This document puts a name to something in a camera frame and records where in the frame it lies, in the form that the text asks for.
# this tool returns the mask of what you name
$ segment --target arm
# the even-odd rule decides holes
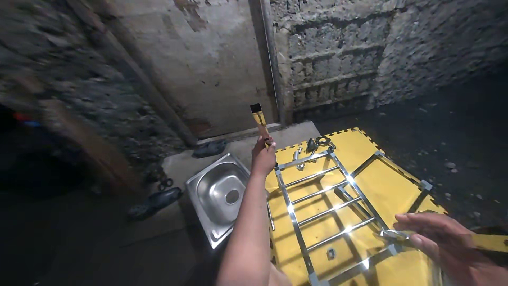
[[[217,285],[267,285],[270,234],[266,209],[266,176],[275,167],[275,143],[262,138],[252,150],[252,168],[242,204],[217,278]]]

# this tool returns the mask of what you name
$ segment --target hand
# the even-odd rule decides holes
[[[252,166],[250,168],[251,176],[259,175],[266,178],[275,167],[275,142],[270,147],[265,148],[265,141],[261,136],[252,150]]]
[[[457,285],[507,285],[508,270],[474,248],[472,231],[442,214],[395,215],[396,230],[414,231],[413,245],[440,264]]]

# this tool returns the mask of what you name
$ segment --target red object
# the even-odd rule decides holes
[[[21,113],[19,113],[19,112],[15,112],[15,113],[13,114],[13,117],[14,117],[17,121],[22,121],[22,122],[24,122],[24,121],[32,121],[32,119],[31,119],[30,117],[28,117],[28,116],[26,116],[26,115],[23,115],[23,114],[21,114]]]

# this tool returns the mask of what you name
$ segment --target stainless steel sink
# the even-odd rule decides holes
[[[249,175],[238,158],[226,154],[187,181],[191,201],[212,248],[233,230]]]

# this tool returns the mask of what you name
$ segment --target concrete wall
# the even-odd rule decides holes
[[[270,3],[284,104],[296,121],[411,98],[508,57],[507,1]]]
[[[257,9],[248,0],[94,0],[94,10],[199,138],[268,123],[277,108]]]
[[[0,95],[15,95],[9,77],[31,68],[48,94],[123,151],[141,169],[184,144],[132,85],[89,43],[65,2],[3,1],[0,9]]]

